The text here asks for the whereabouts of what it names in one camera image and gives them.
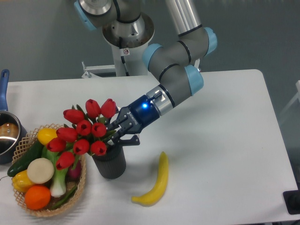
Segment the onion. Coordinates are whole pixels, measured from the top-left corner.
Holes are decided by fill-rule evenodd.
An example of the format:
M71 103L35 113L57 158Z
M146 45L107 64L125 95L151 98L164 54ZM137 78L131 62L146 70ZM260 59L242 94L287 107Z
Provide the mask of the onion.
M81 174L81 163L80 160L77 162L75 169L72 170L72 166L69 167L67 175L72 179L78 179Z
M27 168L27 176L35 184L44 184L49 181L54 174L54 167L50 160L37 158L33 160Z

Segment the green vegetable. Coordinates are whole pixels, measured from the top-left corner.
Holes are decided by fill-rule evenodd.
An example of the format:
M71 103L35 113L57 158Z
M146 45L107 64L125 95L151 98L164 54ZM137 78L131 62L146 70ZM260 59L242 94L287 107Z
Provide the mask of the green vegetable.
M60 206L62 206L64 203L66 203L73 195L75 194L77 190L77 186L72 187L72 189L58 202L56 202L52 207L51 210L57 209Z
M12 166L8 169L7 175L14 177L17 173L27 169L29 164L37 159L41 158L43 145L36 140L33 145L20 157Z
M51 152L46 147L43 149L42 157L49 159L54 166L54 174L52 176L52 183L50 186L51 196L60 197L66 192L66 174L68 168L58 170L56 168L56 161L60 157L60 152Z

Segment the banana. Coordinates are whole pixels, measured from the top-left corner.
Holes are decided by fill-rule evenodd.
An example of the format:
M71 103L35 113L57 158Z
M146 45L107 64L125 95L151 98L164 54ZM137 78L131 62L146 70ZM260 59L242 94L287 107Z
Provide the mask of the banana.
M132 196L131 201L143 206L152 206L157 203L165 193L168 184L169 161L165 152L159 157L157 179L154 187L142 196Z

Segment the wicker basket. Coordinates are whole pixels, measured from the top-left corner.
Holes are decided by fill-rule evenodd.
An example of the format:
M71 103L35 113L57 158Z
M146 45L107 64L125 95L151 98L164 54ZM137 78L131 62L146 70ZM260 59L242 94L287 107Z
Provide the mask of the wicker basket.
M42 128L58 129L60 127L62 127L62 126L59 124L51 124L51 125L41 126L40 128L36 128L34 131L30 131L26 135L26 137L22 138L22 140L19 142L19 145L16 147L12 163L15 163L16 160L19 157L21 157L27 151L27 149L34 143L34 141L37 139L37 134L40 129L42 129ZM84 189L85 175L86 175L86 165L85 165L84 155L81 156L80 160L81 160L82 171L81 171L81 176L80 176L79 180L72 180L70 178L66 178L67 191L69 191L75 185L78 186L75 194L73 195L72 198L69 199L69 201L67 203L63 204L58 209L49 210L57 201L59 201L61 198L63 198L63 196L60 198L51 197L49 204L45 208L40 209L40 210L30 210L26 207L26 204L24 202L25 201L25 193L18 192L17 190L14 189L15 200L18 202L18 205L21 206L21 208L24 209L27 213L29 213L33 216L36 216L36 217L51 217L51 216L61 214L64 211L70 209L78 201L78 199L81 196L83 189Z

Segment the cucumber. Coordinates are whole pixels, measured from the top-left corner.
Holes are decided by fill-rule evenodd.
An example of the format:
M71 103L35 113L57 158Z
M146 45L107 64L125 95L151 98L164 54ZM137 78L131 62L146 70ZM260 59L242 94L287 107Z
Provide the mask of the cucumber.
M22 172L27 169L29 164L37 159L41 158L43 145L38 139L33 143L33 145L20 157L12 166L8 169L7 175L9 177L16 176L17 173Z

